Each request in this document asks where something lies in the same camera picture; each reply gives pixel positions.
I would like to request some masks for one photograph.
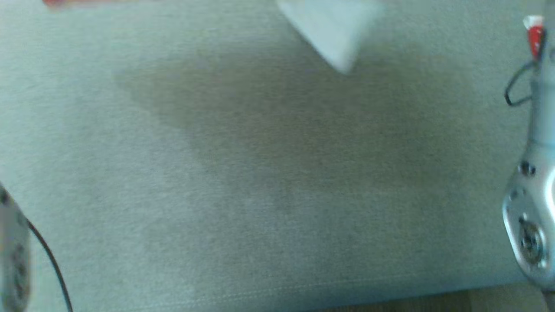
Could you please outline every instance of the black cable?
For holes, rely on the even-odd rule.
[[[60,282],[60,287],[62,287],[62,292],[64,294],[64,299],[65,299],[65,305],[68,308],[68,312],[73,312],[73,307],[71,306],[71,300],[69,299],[68,289],[65,286],[64,277],[62,276],[62,272],[60,271],[60,267],[58,266],[58,263],[56,262],[56,258],[54,258],[54,255],[52,254],[52,251],[50,250],[50,247],[48,247],[48,244],[46,243],[46,241],[44,240],[44,238],[42,237],[40,232],[37,230],[37,228],[35,228],[34,225],[31,223],[31,221],[29,221],[29,220],[27,221],[27,224],[29,225],[29,228],[31,229],[31,232],[33,232],[35,237],[41,243],[42,248],[44,248],[44,251],[46,251],[46,253],[48,255],[48,259],[50,259],[50,262],[52,263],[52,266],[54,267],[54,270],[56,271],[56,276],[58,277],[58,281]]]
[[[530,61],[530,62],[524,64],[521,68],[519,68],[517,70],[516,73],[514,73],[513,77],[509,81],[509,85],[507,86],[507,88],[505,88],[505,101],[507,101],[507,104],[509,104],[509,106],[519,106],[520,104],[522,104],[524,102],[527,102],[527,101],[532,99],[532,96],[529,95],[527,97],[521,98],[520,100],[518,100],[516,102],[513,102],[513,101],[511,101],[511,97],[509,96],[509,92],[513,88],[514,83],[520,78],[520,76],[525,71],[533,68],[535,65],[536,65],[536,61]]]

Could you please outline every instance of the screw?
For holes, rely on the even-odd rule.
[[[20,275],[21,277],[24,278],[24,277],[27,275],[27,269],[25,268],[25,266],[24,266],[23,264],[21,264],[21,263],[18,264],[18,265],[16,266],[16,268],[17,268],[17,273],[19,273],[19,275]]]
[[[518,192],[516,190],[513,190],[511,192],[511,195],[509,195],[509,200],[515,200],[518,197]]]
[[[16,294],[19,300],[23,299],[23,286],[21,285],[21,281],[15,277],[14,278],[14,286],[16,287]]]
[[[538,264],[544,257],[542,238],[536,225],[521,218],[521,251],[528,263]]]
[[[25,226],[25,217],[23,216],[23,214],[21,212],[17,213],[17,223],[22,227]]]
[[[520,165],[518,165],[518,172],[520,172],[525,177],[532,177],[536,174],[536,167],[523,160]]]
[[[4,205],[8,204],[8,192],[3,188],[0,188],[0,203]]]

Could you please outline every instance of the gray upholstered fabric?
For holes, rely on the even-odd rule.
[[[500,198],[527,128],[501,97],[529,58],[523,3],[390,3],[346,77],[272,1],[2,1],[2,182],[81,312],[521,279]],[[61,311],[33,246],[30,309]]]

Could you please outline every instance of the wooden floor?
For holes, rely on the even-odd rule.
[[[320,312],[530,311],[547,312],[542,293],[527,283],[459,291]]]

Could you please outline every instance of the silver machine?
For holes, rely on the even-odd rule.
[[[511,102],[508,91],[533,71],[532,95]],[[547,0],[538,54],[511,80],[509,105],[531,101],[528,143],[509,180],[503,220],[516,261],[555,311],[555,0]]]
[[[0,312],[24,312],[31,294],[31,272],[29,272],[30,233],[37,238],[58,277],[69,312],[73,307],[69,299],[62,272],[50,247],[23,215],[17,203],[0,184]]]

